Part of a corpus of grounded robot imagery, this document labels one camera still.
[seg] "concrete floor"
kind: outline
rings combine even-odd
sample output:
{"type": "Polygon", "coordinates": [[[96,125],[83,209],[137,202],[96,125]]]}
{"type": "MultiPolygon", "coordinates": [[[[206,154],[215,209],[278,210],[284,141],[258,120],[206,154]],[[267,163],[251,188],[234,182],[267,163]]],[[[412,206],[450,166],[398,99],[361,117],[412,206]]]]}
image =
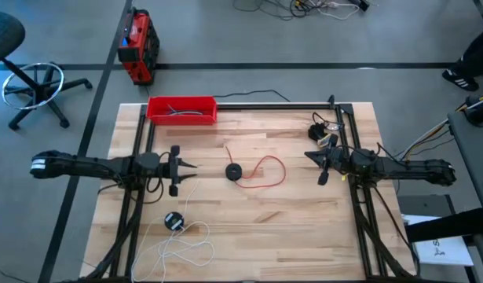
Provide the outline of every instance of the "concrete floor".
{"type": "MultiPolygon", "coordinates": [[[[260,12],[236,11],[226,0],[136,0],[134,5],[150,12],[162,43],[159,63],[167,64],[453,62],[483,30],[483,20],[472,1],[376,3],[379,6],[347,21],[316,15],[289,22],[260,12]]],[[[0,97],[0,270],[26,281],[38,279],[68,182],[66,177],[33,179],[28,174],[30,159],[48,149],[77,152],[103,72],[93,64],[107,60],[124,4],[124,0],[0,0],[0,11],[19,18],[27,30],[24,43],[9,56],[12,61],[76,64],[80,70],[66,70],[67,79],[86,77],[94,85],[91,91],[80,87],[58,97],[58,105],[71,122],[67,130],[59,127],[49,109],[41,108],[13,132],[7,123],[16,111],[0,97]]],[[[397,152],[443,120],[468,93],[444,81],[441,69],[393,67],[157,71],[150,93],[216,95],[275,89],[291,101],[325,101],[331,94],[338,101],[372,101],[384,144],[397,152]]],[[[8,75],[0,71],[0,87],[8,75]]],[[[481,89],[477,94],[483,94],[483,78],[478,81],[481,89]]],[[[147,94],[136,88],[124,71],[111,71],[88,155],[107,155],[120,103],[146,100],[147,94]]],[[[222,101],[280,99],[259,94],[222,101]]],[[[450,194],[457,211],[478,207],[456,144],[420,156],[434,157],[453,164],[456,184],[441,188],[425,182],[402,182],[400,195],[450,194]]],[[[98,186],[97,180],[81,178],[53,281],[79,274],[98,186]]],[[[425,268],[425,277],[466,281],[463,273],[425,268]]],[[[14,280],[0,275],[0,282],[14,280]]]]}

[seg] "sneaker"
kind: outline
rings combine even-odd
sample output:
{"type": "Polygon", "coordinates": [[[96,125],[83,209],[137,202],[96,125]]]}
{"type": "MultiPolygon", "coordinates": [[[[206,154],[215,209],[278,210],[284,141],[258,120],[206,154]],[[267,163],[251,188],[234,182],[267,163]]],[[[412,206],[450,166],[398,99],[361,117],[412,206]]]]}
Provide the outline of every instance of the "sneaker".
{"type": "Polygon", "coordinates": [[[444,79],[447,79],[449,82],[454,83],[455,85],[459,86],[460,88],[468,91],[476,91],[478,90],[478,83],[475,82],[473,78],[467,78],[464,76],[457,75],[450,69],[445,70],[442,73],[444,79]]]}

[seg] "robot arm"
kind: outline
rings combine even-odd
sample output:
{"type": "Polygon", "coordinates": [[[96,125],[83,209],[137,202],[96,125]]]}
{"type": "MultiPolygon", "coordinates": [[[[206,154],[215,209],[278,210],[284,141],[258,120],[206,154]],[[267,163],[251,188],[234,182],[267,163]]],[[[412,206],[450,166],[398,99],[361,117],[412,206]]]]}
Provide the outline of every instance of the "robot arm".
{"type": "Polygon", "coordinates": [[[56,178],[61,175],[94,177],[122,182],[125,187],[136,178],[171,179],[170,195],[177,196],[177,184],[195,175],[178,175],[178,166],[193,167],[177,156],[180,147],[174,145],[169,152],[168,162],[161,163],[157,153],[142,153],[137,156],[116,157],[110,160],[73,156],[56,150],[46,151],[34,156],[31,170],[35,178],[56,178]]]}
{"type": "Polygon", "coordinates": [[[305,155],[324,171],[320,176],[320,185],[326,183],[328,167],[342,174],[357,176],[361,181],[378,182],[380,180],[426,180],[432,184],[450,186],[455,180],[454,169],[444,160],[424,160],[400,162],[389,157],[381,157],[373,151],[355,149],[349,158],[344,149],[331,147],[305,155]]]}

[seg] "office chair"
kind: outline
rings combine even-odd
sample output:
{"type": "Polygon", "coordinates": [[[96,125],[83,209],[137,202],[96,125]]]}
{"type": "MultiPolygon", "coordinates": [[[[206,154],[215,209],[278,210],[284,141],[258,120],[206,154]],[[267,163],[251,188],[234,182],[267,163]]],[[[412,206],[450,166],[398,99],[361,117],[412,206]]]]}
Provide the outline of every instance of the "office chair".
{"type": "Polygon", "coordinates": [[[30,113],[43,105],[48,105],[54,114],[60,119],[60,126],[67,128],[70,123],[67,117],[63,115],[58,105],[53,99],[61,92],[72,87],[84,85],[87,89],[92,89],[90,81],[87,79],[77,79],[66,83],[64,81],[63,70],[57,64],[50,63],[34,63],[18,68],[11,61],[7,60],[9,56],[24,40],[25,30],[19,20],[9,14],[0,12],[0,61],[13,73],[2,85],[2,99],[4,102],[20,112],[9,122],[9,128],[12,130],[19,129],[18,123],[30,113]],[[24,73],[24,70],[33,69],[34,77],[31,78],[24,73]],[[38,81],[37,71],[45,69],[46,73],[41,82],[38,81]],[[59,79],[53,80],[54,72],[59,74],[59,79]],[[15,77],[23,80],[28,87],[9,86],[9,82],[15,77]],[[30,101],[25,106],[16,106],[9,102],[7,97],[10,94],[26,94],[30,97],[30,101]]]}

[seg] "chair seat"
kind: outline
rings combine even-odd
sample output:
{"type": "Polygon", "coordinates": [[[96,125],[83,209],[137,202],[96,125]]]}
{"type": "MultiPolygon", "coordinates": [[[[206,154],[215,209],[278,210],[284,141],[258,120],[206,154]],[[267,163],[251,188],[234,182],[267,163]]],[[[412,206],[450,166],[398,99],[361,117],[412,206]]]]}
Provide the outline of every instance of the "chair seat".
{"type": "Polygon", "coordinates": [[[19,20],[0,12],[0,61],[11,54],[24,40],[24,27],[19,20]]]}

